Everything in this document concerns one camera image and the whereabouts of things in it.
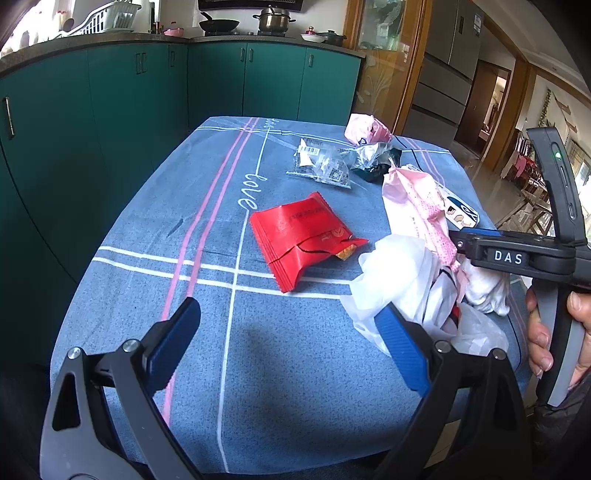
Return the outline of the person's right hand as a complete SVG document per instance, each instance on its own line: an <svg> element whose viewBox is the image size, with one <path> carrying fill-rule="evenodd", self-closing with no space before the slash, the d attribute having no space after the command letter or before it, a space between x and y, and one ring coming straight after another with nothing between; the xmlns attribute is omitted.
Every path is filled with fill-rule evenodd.
<svg viewBox="0 0 591 480"><path fill-rule="evenodd" d="M541 322L537 298L532 287L528 289L526 294L526 306L529 313L527 328L529 365L532 372L540 378L543 373L549 371L553 366L554 359L549 351L551 333ZM572 292L569 295L567 307L573 319L585 329L584 342L569 384L569 389L572 390L590 369L591 296Z"/></svg>

